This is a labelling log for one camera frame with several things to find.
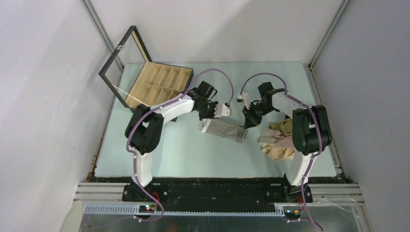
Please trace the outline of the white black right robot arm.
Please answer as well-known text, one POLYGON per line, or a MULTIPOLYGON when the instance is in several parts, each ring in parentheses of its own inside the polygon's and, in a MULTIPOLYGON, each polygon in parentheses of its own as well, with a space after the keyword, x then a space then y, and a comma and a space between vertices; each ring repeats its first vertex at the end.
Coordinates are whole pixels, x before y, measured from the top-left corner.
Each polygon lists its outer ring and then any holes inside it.
POLYGON ((295 156, 285 174, 289 184, 282 187, 281 195, 285 201, 294 202, 301 195, 298 186, 308 181, 317 157, 332 143, 327 111, 323 105, 310 106, 301 102, 286 89, 274 88, 270 82, 259 85, 258 91, 260 100, 251 101, 243 91, 237 97, 237 101, 244 104, 245 128, 259 126, 263 116, 271 112, 282 112, 292 119, 295 156))

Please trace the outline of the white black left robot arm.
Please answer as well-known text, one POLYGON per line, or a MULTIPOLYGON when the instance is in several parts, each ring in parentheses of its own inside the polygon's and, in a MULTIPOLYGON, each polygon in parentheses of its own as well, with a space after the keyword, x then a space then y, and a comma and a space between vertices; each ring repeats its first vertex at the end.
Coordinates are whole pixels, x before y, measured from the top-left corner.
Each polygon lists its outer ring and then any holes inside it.
POLYGON ((148 201, 153 188, 148 185, 152 179, 152 152, 158 146, 163 126, 180 115, 198 112, 199 119, 213 119, 228 116, 229 107, 212 101, 210 94, 215 89, 202 81, 198 87, 186 90, 164 103, 151 107, 138 106, 125 131, 126 150, 133 156, 132 180, 138 184, 134 195, 141 201, 148 201))

